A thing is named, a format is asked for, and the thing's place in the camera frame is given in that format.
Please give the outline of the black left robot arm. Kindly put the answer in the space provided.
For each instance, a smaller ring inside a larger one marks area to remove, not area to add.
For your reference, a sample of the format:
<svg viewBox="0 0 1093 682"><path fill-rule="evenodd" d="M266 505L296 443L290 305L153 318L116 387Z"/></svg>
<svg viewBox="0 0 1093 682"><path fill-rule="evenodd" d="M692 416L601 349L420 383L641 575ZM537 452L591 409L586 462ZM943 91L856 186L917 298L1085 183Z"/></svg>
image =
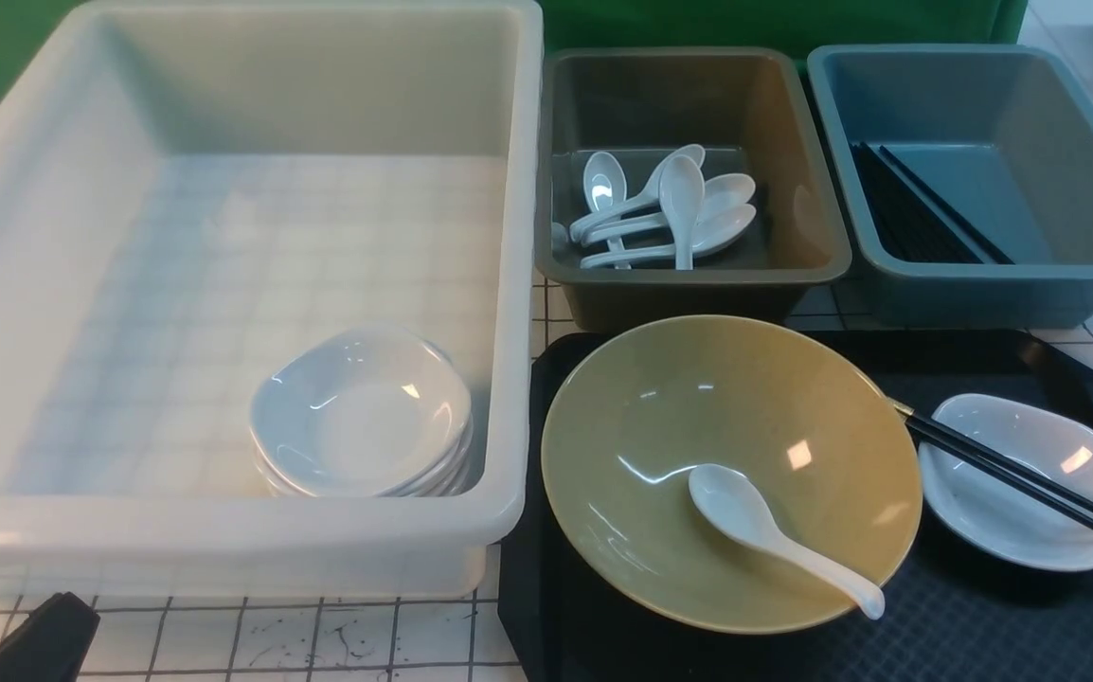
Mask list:
<svg viewBox="0 0 1093 682"><path fill-rule="evenodd" d="M77 681L99 614L75 593L54 593L0 642L0 681Z"/></svg>

